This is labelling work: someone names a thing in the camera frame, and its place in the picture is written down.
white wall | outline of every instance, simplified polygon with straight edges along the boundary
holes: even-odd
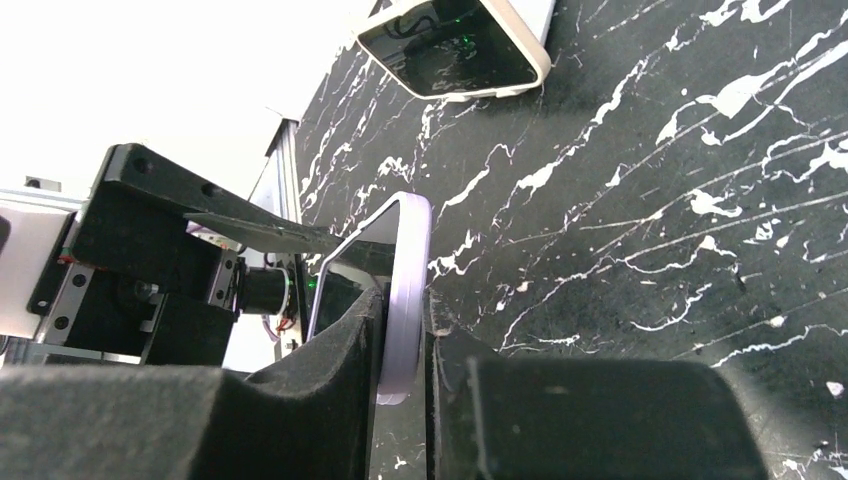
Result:
[[[0,184],[90,186],[142,142],[247,195],[371,0],[34,0],[0,7]]]

marble tabletop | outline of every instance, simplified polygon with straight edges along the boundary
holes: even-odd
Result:
[[[431,286],[502,355],[706,363],[774,478],[848,479],[846,23],[844,0],[560,0],[543,87],[466,104],[345,51],[297,133],[303,221],[424,195]],[[373,478],[422,478],[399,412]]]

white phone case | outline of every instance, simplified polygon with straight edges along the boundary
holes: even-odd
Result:
[[[430,0],[404,0],[398,3],[395,3],[389,8],[378,12],[376,15],[369,17],[363,21],[363,23],[356,29],[354,32],[354,36],[356,38],[356,43],[366,52],[368,55],[377,62],[378,65],[383,67],[383,69],[394,78],[394,80],[401,84],[403,88],[406,89],[410,94],[415,97],[421,98],[423,100],[438,100],[445,99],[449,102],[466,102],[468,100],[474,98],[483,98],[483,97],[511,97],[513,95],[518,95],[519,93],[526,92],[531,88],[538,87],[545,81],[545,78],[548,76],[548,73],[551,71],[551,57],[548,55],[548,52],[545,50],[545,47],[539,43],[539,40],[536,38],[536,35],[530,30],[524,20],[522,20],[521,16],[518,12],[512,8],[512,5],[508,0],[480,0],[480,3],[491,13],[492,18],[495,19],[496,22],[503,28],[504,32],[506,32],[507,36],[515,43],[518,47],[518,50],[524,55],[527,61],[533,66],[533,69],[536,71],[536,81],[533,83],[526,83],[523,85],[510,85],[508,87],[497,87],[497,88],[487,88],[483,90],[476,90],[473,92],[456,92],[456,93],[446,93],[442,95],[430,95],[423,96],[413,92],[409,86],[400,81],[398,77],[392,73],[392,71],[386,68],[385,65],[380,62],[380,60],[368,51],[362,45],[362,42],[359,41],[359,34],[362,32],[367,32],[372,28],[378,27],[386,22],[391,21],[397,16],[403,15],[404,13],[412,10],[414,7],[421,5],[423,3],[427,3]]]
[[[325,274],[330,264],[353,242],[368,240],[368,226],[395,204],[399,206],[398,231],[391,291],[387,299],[389,308],[383,346],[383,366],[377,388],[377,403],[380,405],[397,405],[404,401],[412,391],[418,370],[432,222],[432,210],[426,198],[406,192],[392,195],[324,259],[318,274],[307,333],[307,340],[311,340],[318,320],[318,305],[324,290]]]

black cylinder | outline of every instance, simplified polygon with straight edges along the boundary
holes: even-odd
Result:
[[[286,274],[282,270],[248,267],[239,305],[245,314],[276,315],[283,309],[285,294]]]

black marble surface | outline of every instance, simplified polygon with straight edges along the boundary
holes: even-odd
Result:
[[[774,478],[848,478],[848,3],[560,0],[546,47],[543,88],[468,104],[343,53],[304,222],[422,194],[432,286],[501,354],[704,362]],[[422,478],[418,400],[373,478]]]

